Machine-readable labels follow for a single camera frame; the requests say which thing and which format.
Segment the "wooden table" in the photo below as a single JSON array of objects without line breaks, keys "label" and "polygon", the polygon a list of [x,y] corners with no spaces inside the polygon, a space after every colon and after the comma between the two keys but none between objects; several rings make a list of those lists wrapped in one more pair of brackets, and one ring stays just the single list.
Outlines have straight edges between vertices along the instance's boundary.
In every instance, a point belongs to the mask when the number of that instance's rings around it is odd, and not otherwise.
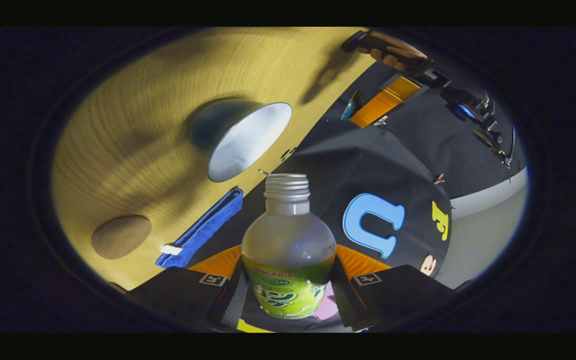
[{"label": "wooden table", "polygon": [[[233,187],[247,194],[298,146],[374,60],[339,47],[357,27],[212,28],[164,45],[112,74],[71,116],[57,145],[52,196],[74,249],[102,278],[132,290],[160,273],[155,260]],[[252,166],[226,182],[188,139],[187,120],[208,101],[245,98],[292,106],[290,123]],[[149,237],[120,259],[91,244],[101,224],[151,221]]]}]

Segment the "pink object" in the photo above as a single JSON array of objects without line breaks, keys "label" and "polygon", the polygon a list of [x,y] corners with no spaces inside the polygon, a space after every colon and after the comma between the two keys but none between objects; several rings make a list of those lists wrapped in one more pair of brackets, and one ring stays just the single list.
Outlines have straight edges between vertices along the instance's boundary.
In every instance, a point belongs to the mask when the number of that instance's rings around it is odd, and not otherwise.
[{"label": "pink object", "polygon": [[326,319],[335,316],[339,310],[337,308],[337,303],[331,299],[334,294],[335,293],[332,291],[332,284],[329,282],[326,287],[324,299],[321,301],[321,305],[319,305],[319,308],[310,316],[316,318],[318,321],[325,321]]}]

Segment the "blue letter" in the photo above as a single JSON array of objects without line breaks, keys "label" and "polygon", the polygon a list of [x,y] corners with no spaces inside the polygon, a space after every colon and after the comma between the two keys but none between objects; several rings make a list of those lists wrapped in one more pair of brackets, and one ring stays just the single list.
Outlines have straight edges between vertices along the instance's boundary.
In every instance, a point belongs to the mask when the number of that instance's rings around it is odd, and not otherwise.
[{"label": "blue letter", "polygon": [[350,201],[343,214],[343,232],[348,239],[366,248],[379,251],[384,259],[389,258],[397,245],[397,237],[391,235],[384,239],[364,230],[361,221],[365,214],[380,217],[392,223],[394,230],[399,230],[406,216],[404,207],[393,205],[374,194],[362,193]]}]

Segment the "black background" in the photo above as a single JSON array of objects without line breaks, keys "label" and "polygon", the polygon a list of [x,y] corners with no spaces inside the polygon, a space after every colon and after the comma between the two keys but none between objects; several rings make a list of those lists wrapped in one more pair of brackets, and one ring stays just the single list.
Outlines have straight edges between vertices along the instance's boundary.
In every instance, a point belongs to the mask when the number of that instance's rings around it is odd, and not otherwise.
[{"label": "black background", "polygon": [[[39,239],[25,186],[32,139],[60,96],[160,30],[0,29],[0,332],[162,329],[60,266]],[[534,136],[532,145],[524,138],[533,185],[546,194],[530,194],[518,233],[525,241],[516,241],[525,246],[464,291],[459,309],[432,315],[422,330],[576,331],[576,28],[417,31],[467,55],[521,100],[525,134]]]}]

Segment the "bottle neck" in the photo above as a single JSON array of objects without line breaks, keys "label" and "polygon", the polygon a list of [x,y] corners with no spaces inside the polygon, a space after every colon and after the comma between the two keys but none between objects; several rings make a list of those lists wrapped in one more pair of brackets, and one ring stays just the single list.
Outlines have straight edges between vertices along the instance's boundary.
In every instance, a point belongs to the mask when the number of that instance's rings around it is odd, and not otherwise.
[{"label": "bottle neck", "polygon": [[268,198],[265,201],[265,212],[269,215],[303,215],[311,212],[311,203],[306,201],[281,201]]},{"label": "bottle neck", "polygon": [[265,210],[272,215],[310,212],[308,178],[302,173],[271,173],[265,180]]}]

